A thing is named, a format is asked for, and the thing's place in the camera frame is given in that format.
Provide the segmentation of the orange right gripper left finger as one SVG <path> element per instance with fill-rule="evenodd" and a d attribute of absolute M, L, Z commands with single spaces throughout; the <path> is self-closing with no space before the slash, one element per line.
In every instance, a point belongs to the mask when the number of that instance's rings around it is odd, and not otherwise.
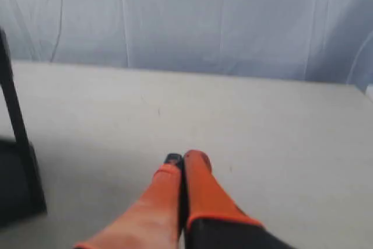
<path fill-rule="evenodd" d="M 75 248 L 178 248 L 181 181 L 182 156 L 171 153 L 123 215 Z"/>

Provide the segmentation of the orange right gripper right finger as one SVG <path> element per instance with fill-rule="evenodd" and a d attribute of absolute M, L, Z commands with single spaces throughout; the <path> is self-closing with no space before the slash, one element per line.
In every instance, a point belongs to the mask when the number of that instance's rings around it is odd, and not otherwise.
<path fill-rule="evenodd" d="M 208 156 L 199 150 L 184 155 L 188 218 L 186 248 L 291 248 L 244 213 L 212 174 Z"/>

